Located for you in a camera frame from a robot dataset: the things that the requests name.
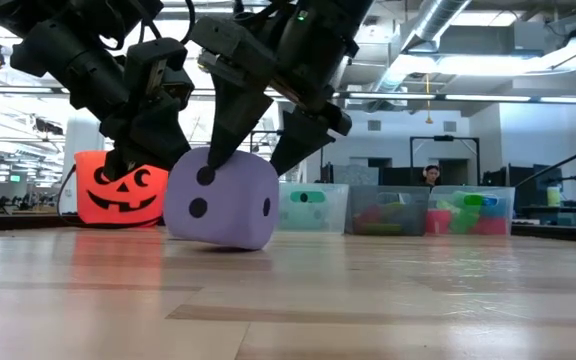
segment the wooden table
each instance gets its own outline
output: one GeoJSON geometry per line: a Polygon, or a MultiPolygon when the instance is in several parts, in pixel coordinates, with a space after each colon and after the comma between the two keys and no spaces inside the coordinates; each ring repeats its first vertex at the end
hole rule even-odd
{"type": "Polygon", "coordinates": [[[0,359],[576,360],[576,243],[0,232],[0,359]]]}

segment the black dot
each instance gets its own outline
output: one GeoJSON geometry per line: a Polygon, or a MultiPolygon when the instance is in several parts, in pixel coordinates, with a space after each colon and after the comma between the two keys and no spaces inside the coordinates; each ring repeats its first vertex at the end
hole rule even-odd
{"type": "Polygon", "coordinates": [[[208,211],[208,203],[206,200],[202,198],[196,198],[195,200],[190,202],[190,206],[188,207],[188,211],[190,215],[196,219],[204,216],[208,211]]]}
{"type": "Polygon", "coordinates": [[[266,198],[264,200],[264,216],[268,216],[270,214],[270,199],[266,198]]]}
{"type": "Polygon", "coordinates": [[[215,170],[209,166],[204,166],[197,172],[197,184],[208,186],[215,181],[215,170]]]}

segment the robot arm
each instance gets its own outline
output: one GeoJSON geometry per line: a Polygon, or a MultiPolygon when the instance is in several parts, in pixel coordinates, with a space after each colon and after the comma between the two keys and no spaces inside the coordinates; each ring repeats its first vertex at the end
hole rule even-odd
{"type": "MultiPolygon", "coordinates": [[[[284,114],[271,159],[279,175],[334,141],[329,129],[348,134],[350,119],[328,102],[329,82],[344,56],[357,52],[353,38],[373,1],[273,0],[257,14],[197,21],[190,40],[205,49],[198,62],[216,94],[210,166],[226,163],[254,129],[272,103],[267,87],[296,105],[284,114]]],[[[160,0],[0,0],[0,26],[23,39],[11,67],[50,73],[70,91],[73,107],[101,121],[100,132],[115,141],[104,167],[111,180],[143,164],[169,170],[190,150],[177,117],[194,85],[183,69],[184,41],[162,38],[154,27],[162,8],[160,0]],[[108,50],[123,47],[140,22],[157,39],[113,57],[108,50]]]]}

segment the orange pumpkin bucket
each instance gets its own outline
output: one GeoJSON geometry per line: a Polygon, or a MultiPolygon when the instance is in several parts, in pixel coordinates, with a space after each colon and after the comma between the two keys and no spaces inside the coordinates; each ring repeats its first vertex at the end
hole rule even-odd
{"type": "Polygon", "coordinates": [[[103,175],[106,151],[75,154],[77,213],[86,224],[136,224],[158,219],[168,172],[142,166],[117,181],[103,175]]]}

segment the clear plastic bin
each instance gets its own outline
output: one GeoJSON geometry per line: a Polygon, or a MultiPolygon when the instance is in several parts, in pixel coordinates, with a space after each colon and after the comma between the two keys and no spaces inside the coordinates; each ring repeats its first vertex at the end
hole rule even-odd
{"type": "Polygon", "coordinates": [[[509,235],[515,188],[436,186],[430,194],[428,234],[509,235]]]}
{"type": "Polygon", "coordinates": [[[279,231],[344,232],[348,185],[280,184],[279,231]]]}
{"type": "Polygon", "coordinates": [[[429,197],[429,187],[351,186],[346,232],[423,236],[429,197]]]}

